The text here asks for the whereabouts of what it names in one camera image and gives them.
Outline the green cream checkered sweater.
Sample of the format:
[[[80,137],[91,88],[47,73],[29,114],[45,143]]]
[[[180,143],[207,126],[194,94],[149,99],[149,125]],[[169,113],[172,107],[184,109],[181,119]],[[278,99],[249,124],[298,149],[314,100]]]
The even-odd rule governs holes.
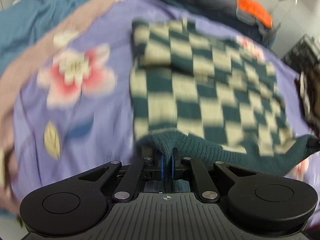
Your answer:
[[[205,36],[188,20],[132,22],[130,73],[138,149],[242,166],[277,176],[319,151],[287,121],[272,63],[236,40]]]

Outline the brown folded clothes stack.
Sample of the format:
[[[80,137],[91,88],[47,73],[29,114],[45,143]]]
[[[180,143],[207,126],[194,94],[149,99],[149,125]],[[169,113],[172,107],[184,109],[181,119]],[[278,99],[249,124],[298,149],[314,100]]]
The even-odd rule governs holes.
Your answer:
[[[304,120],[319,138],[319,64],[301,71],[295,84]]]

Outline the purple floral bed sheet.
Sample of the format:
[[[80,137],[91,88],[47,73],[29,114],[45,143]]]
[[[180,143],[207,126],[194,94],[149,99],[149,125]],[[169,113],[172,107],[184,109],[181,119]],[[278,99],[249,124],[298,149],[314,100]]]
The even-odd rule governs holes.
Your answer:
[[[198,19],[158,0],[91,0],[1,78],[2,210],[17,214],[35,189],[112,160],[130,164],[141,154],[130,94],[134,20],[188,20],[199,33],[236,40],[272,63],[250,40],[219,37],[214,24],[201,30]]]

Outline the orange grey object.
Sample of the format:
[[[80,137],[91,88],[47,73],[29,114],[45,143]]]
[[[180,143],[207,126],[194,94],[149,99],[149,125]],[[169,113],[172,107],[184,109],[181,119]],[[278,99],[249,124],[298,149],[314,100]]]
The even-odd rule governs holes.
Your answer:
[[[236,18],[248,25],[272,28],[272,16],[255,0],[236,0]]]

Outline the teal blue blanket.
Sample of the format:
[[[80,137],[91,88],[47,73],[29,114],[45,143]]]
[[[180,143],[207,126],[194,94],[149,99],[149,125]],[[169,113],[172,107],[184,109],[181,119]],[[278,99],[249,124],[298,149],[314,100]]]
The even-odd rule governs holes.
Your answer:
[[[77,7],[89,0],[20,0],[1,11],[1,73]]]

